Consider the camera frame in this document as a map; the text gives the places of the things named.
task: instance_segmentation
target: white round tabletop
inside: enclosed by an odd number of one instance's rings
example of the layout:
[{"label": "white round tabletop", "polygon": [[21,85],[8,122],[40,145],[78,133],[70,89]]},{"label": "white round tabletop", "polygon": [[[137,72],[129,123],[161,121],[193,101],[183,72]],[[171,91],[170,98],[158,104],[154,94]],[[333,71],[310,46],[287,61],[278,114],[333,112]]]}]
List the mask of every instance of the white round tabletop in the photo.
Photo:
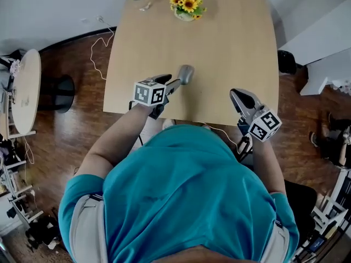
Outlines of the white round tabletop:
[{"label": "white round tabletop", "polygon": [[20,62],[19,72],[14,79],[14,103],[12,115],[20,134],[32,130],[37,114],[40,92],[41,61],[37,50],[29,50]]}]

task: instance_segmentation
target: wooden table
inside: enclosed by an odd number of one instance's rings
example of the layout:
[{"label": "wooden table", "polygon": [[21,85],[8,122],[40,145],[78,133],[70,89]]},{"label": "wooden table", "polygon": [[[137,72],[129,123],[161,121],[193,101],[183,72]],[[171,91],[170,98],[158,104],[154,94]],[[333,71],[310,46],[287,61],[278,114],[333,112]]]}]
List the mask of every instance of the wooden table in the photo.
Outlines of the wooden table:
[{"label": "wooden table", "polygon": [[37,114],[40,92],[41,61],[39,52],[29,50],[20,62],[20,70],[13,82],[15,92],[12,115],[20,134],[31,131]]},{"label": "wooden table", "polygon": [[110,55],[104,111],[125,113],[133,83],[179,67],[195,68],[193,81],[170,96],[163,118],[235,125],[231,88],[254,92],[278,109],[278,60],[266,0],[203,0],[202,19],[185,22],[169,0],[151,0],[141,12],[126,0]]}]

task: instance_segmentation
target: floor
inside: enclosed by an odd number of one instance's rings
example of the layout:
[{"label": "floor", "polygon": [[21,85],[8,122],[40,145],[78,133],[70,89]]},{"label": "floor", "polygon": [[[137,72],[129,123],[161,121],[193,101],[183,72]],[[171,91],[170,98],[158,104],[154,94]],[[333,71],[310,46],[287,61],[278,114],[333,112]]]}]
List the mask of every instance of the floor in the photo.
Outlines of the floor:
[{"label": "floor", "polygon": [[[99,37],[107,39],[108,34]],[[29,164],[26,174],[23,170],[21,176],[28,184],[33,184],[36,203],[47,212],[58,207],[66,182],[95,140],[120,117],[103,112],[105,81],[89,61],[90,47],[96,39],[97,36],[87,37],[41,54],[44,77],[68,74],[76,86],[71,110],[65,114],[38,112],[34,126],[37,134],[27,137],[35,163]],[[102,42],[94,47],[94,60],[103,75],[107,72],[110,50],[111,46],[105,48]],[[271,141],[285,179],[326,194],[333,189],[339,170],[320,158],[318,149],[309,142],[308,134],[320,129],[321,125],[324,129],[327,127],[328,111],[337,118],[351,118],[351,98],[330,88],[321,95],[302,97],[298,92],[306,81],[304,70],[297,76],[279,78],[278,114],[283,125]],[[240,137],[237,127],[214,127],[224,129],[236,141]],[[218,135],[233,148],[223,133],[218,132]],[[19,262],[31,261],[28,254],[21,255],[23,253],[17,253],[15,249],[12,253]]]}]

